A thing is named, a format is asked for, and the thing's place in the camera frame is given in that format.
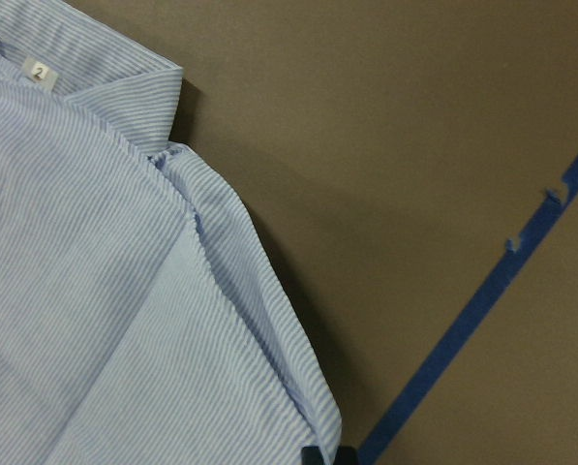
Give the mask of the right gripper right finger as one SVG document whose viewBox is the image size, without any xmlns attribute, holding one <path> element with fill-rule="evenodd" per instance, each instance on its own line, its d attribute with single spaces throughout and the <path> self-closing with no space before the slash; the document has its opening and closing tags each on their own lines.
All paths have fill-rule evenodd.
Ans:
<svg viewBox="0 0 578 465">
<path fill-rule="evenodd" d="M 335 456 L 335 465 L 359 465 L 357 450 L 351 446 L 339 446 Z"/>
</svg>

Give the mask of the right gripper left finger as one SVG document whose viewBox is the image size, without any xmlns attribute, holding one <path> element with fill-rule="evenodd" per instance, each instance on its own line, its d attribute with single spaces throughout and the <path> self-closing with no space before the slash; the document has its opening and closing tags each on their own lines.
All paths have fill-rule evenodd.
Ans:
<svg viewBox="0 0 578 465">
<path fill-rule="evenodd" d="M 307 446 L 301 450 L 302 465 L 323 465 L 323 457 L 319 447 Z"/>
</svg>

